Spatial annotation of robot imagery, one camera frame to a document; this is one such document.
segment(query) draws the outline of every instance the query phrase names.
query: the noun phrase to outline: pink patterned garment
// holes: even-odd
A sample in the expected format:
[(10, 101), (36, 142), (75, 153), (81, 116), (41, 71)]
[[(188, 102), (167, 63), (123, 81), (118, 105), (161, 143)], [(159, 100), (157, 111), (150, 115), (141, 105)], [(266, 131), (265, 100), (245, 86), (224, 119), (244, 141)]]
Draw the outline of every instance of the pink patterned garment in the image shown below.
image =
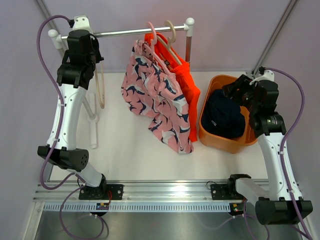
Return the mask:
[(177, 153), (192, 153), (187, 100), (175, 75), (169, 77), (157, 66), (146, 53), (144, 43), (134, 43), (121, 86), (122, 96), (131, 112), (153, 118), (148, 129), (161, 142)]

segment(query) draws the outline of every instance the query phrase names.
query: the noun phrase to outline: beige hanger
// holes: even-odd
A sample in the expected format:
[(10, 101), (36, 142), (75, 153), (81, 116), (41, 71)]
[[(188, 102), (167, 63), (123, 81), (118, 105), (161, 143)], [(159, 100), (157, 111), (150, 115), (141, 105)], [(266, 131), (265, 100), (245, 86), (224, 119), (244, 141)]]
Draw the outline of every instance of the beige hanger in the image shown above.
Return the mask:
[(182, 62), (180, 61), (180, 59), (177, 57), (177, 55), (174, 53), (174, 51), (171, 49), (171, 44), (173, 44), (175, 41), (176, 41), (176, 37), (177, 37), (177, 34), (176, 34), (176, 30), (175, 30), (175, 27), (174, 25), (172, 24), (172, 22), (170, 20), (167, 20), (164, 22), (164, 25), (170, 27), (171, 29), (171, 32), (172, 32), (172, 37), (168, 37), (167, 38), (167, 41), (168, 41), (168, 44), (166, 44), (166, 42), (159, 36), (157, 36), (157, 40), (163, 45), (166, 47), (166, 49), (169, 51), (169, 53), (172, 55), (172, 57), (175, 59), (175, 61), (179, 64), (179, 65), (182, 65)]

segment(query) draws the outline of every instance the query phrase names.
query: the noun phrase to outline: black cloth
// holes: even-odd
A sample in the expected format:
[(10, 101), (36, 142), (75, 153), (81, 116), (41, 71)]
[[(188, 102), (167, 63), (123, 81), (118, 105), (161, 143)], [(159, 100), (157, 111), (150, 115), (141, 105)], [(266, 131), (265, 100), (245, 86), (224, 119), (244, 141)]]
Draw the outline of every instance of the black cloth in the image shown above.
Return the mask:
[(240, 106), (225, 97), (222, 89), (217, 89), (204, 106), (201, 124), (211, 134), (234, 139), (244, 134), (246, 120)]

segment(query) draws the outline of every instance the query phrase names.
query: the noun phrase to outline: orange plastic bin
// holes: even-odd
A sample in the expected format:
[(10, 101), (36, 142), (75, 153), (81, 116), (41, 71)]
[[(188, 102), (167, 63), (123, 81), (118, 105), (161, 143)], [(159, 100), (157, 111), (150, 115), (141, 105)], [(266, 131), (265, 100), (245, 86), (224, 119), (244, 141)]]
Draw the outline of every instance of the orange plastic bin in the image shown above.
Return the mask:
[(205, 96), (205, 100), (203, 103), (203, 107), (201, 110), (200, 118), (199, 118), (199, 139), (200, 141), (209, 147), (214, 147), (232, 154), (237, 154), (241, 152), (245, 147), (253, 145), (257, 142), (255, 137), (255, 133), (253, 129), (249, 125), (249, 111), (241, 106), (241, 113), (245, 118), (245, 129), (244, 134), (241, 137), (228, 139), (225, 137), (217, 136), (207, 132), (201, 124), (201, 118), (204, 113), (205, 104), (209, 98), (209, 96), (216, 89), (222, 89), (222, 86), (233, 83), (237, 78), (228, 75), (218, 75), (212, 78), (208, 91)]

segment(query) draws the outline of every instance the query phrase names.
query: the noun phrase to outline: gray floor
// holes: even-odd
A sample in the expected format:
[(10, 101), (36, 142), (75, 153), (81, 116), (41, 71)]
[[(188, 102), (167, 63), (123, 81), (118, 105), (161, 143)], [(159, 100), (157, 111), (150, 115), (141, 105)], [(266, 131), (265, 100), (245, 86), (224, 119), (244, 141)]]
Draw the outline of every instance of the gray floor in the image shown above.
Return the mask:
[[(101, 229), (99, 220), (85, 217), (74, 222), (83, 212), (63, 213), (63, 222), (68, 230), (81, 238), (92, 238)], [(228, 222), (227, 213), (121, 213), (109, 212), (103, 216), (109, 228), (108, 240), (250, 240), (252, 239), (242, 217)], [(266, 240), (266, 229), (256, 220), (249, 219), (249, 225), (258, 240)], [(271, 240), (302, 239), (289, 226), (269, 226)], [(102, 237), (106, 239), (105, 230)], [(44, 211), (37, 231), (37, 240), (69, 240), (59, 221), (59, 213)]]

